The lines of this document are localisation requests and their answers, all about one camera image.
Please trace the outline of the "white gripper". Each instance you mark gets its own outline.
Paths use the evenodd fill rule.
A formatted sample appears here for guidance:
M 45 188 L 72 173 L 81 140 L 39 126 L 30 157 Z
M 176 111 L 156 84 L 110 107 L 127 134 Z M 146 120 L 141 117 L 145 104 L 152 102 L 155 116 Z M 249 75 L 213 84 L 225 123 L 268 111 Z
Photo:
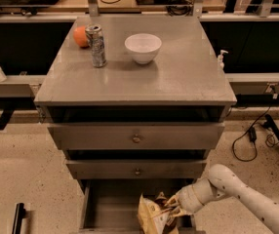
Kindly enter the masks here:
M 173 195 L 164 205 L 165 208 L 175 208 L 180 206 L 182 210 L 188 214 L 195 214 L 202 207 L 198 195 L 198 189 L 195 184 L 187 185 L 177 192 L 177 196 Z

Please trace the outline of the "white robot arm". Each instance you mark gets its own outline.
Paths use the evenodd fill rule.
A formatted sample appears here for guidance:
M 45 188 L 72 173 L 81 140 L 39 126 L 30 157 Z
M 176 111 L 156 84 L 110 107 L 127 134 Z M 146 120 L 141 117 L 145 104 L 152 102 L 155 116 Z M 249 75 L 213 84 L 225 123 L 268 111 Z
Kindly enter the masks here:
M 165 204 L 172 216 L 194 215 L 210 202 L 234 197 L 274 234 L 279 234 L 279 204 L 245 184 L 222 164 L 209 169 L 208 176 L 187 185 Z

